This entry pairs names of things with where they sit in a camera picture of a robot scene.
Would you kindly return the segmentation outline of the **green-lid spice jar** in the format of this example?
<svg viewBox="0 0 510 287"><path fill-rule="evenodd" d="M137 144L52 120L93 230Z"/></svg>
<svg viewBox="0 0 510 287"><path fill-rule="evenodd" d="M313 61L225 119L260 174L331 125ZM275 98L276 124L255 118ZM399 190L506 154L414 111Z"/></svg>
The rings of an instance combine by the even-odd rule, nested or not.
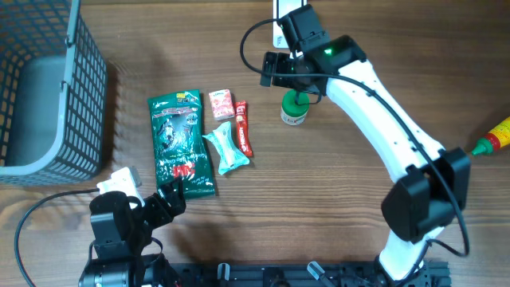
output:
<svg viewBox="0 0 510 287"><path fill-rule="evenodd" d="M288 125L300 125L306 118L309 105L310 100L306 93L290 90L282 99L280 117Z"/></svg>

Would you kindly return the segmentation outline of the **red Nescafe coffee stick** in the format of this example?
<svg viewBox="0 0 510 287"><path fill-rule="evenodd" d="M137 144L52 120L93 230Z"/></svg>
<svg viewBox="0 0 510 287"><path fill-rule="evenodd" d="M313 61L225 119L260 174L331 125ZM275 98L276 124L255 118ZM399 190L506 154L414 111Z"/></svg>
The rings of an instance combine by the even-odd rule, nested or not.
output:
<svg viewBox="0 0 510 287"><path fill-rule="evenodd" d="M247 157L253 157L253 149L249 142L249 125L247 117L247 103L243 100L234 104L235 121L237 127L237 142L239 149Z"/></svg>

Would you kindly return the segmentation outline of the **green snack bag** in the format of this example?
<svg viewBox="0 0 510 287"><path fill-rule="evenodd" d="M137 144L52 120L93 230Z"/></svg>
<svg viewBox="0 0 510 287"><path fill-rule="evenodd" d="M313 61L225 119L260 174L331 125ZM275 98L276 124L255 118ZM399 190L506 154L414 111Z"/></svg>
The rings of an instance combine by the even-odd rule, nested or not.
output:
<svg viewBox="0 0 510 287"><path fill-rule="evenodd" d="M202 98L197 89L147 100L158 187L182 180L186 199L216 193L210 155L202 138Z"/></svg>

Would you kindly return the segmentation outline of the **red Kleenex tissue pack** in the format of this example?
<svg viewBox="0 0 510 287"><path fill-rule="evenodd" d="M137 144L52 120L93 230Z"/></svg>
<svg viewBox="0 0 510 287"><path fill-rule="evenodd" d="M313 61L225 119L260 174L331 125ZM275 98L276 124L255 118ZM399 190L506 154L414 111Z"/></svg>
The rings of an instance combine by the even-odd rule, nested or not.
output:
<svg viewBox="0 0 510 287"><path fill-rule="evenodd" d="M229 89L210 92L209 98L215 120L225 120L234 117L235 110Z"/></svg>

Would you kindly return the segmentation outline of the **teal wet wipes pack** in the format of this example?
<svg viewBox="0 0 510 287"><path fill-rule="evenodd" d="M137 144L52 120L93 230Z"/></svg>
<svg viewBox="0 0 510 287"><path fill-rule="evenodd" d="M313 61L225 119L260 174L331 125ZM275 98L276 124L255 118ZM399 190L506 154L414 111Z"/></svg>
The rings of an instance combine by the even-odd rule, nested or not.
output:
<svg viewBox="0 0 510 287"><path fill-rule="evenodd" d="M204 135L203 138L214 145L220 156L220 162L218 164L218 173L220 175L224 175L227 172L250 163L248 157L244 155L233 142L232 125L230 122L220 124L211 133Z"/></svg>

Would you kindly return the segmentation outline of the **red sauce bottle green cap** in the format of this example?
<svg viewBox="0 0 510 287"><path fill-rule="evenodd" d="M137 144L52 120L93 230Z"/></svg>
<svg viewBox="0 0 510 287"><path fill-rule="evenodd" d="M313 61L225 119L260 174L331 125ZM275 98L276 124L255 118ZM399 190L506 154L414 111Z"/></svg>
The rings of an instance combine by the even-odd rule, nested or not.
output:
<svg viewBox="0 0 510 287"><path fill-rule="evenodd" d="M497 126L482 136L477 142L472 155L491 155L495 151L509 145L509 118L501 121Z"/></svg>

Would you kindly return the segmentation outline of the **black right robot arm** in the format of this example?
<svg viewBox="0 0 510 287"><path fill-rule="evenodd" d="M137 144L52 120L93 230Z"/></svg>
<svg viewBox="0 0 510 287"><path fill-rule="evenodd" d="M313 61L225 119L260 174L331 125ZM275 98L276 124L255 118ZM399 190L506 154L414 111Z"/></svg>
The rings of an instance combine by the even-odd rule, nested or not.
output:
<svg viewBox="0 0 510 287"><path fill-rule="evenodd" d="M463 222L470 161L446 150L386 90L367 55L347 35L331 38L311 5L275 7L275 51L261 84L327 97L351 117L383 161L393 187L382 201L390 233L373 265L347 263L338 285L448 286L449 267L426 260L451 222Z"/></svg>

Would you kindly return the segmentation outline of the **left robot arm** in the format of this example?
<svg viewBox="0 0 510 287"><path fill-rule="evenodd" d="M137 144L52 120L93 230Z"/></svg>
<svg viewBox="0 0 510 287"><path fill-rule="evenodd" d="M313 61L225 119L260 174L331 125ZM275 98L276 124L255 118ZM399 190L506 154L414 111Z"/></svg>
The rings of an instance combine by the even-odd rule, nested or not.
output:
<svg viewBox="0 0 510 287"><path fill-rule="evenodd" d="M80 276L80 287L180 286L182 280L164 254L143 254L151 243L153 230L171 223L185 212L182 179L159 187L145 199L110 191L95 197L90 205L95 240Z"/></svg>

